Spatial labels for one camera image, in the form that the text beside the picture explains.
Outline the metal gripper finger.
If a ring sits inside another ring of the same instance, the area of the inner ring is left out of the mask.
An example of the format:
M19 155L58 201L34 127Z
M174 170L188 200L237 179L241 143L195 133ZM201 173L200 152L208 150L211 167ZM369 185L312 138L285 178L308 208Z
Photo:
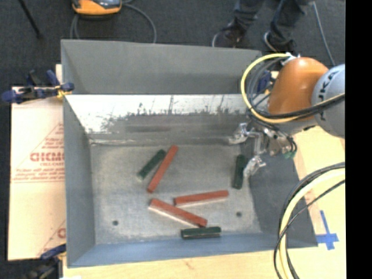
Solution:
M265 167L266 163L262 161L260 155L256 155L249 160L244 168L243 176L244 178L249 178L253 176L259 169Z
M228 138L228 143L230 145L241 144L249 138L255 138L256 133L254 131L248 130L247 123L241 123L235 129L232 136Z

